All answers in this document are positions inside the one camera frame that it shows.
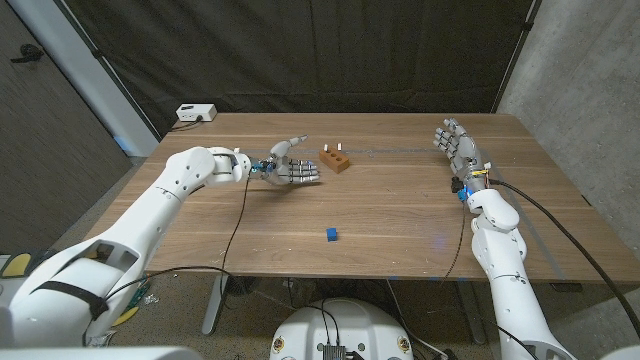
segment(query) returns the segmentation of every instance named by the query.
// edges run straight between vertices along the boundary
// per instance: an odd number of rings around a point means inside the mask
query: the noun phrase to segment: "blue cube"
[[[338,231],[336,228],[328,228],[327,229],[327,240],[336,241],[338,240]]]

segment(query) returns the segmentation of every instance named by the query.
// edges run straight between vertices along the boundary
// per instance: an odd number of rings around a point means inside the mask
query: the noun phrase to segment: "black curtain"
[[[67,0],[165,134],[220,112],[489,112],[531,0]]]

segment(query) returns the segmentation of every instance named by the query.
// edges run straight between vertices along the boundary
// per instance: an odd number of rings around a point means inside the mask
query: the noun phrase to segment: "wooden block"
[[[320,150],[318,155],[320,156],[320,161],[327,165],[329,169],[335,171],[336,174],[340,174],[351,165],[349,164],[349,158],[333,146],[329,146],[328,152]]]

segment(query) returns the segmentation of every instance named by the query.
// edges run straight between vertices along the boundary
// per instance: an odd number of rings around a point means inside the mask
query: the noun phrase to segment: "door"
[[[42,47],[0,1],[0,253],[51,246],[131,162]]]

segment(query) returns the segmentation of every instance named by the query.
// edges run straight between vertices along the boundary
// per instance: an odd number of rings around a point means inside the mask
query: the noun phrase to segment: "black strap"
[[[99,297],[98,295],[95,295],[90,291],[74,285],[62,283],[59,281],[47,281],[44,284],[38,286],[35,290],[32,291],[32,293],[37,290],[59,291],[61,293],[77,297],[78,299],[89,304],[89,311],[91,312],[91,319],[93,321],[96,321],[103,312],[109,310],[109,306],[107,306],[107,302],[105,299]]]

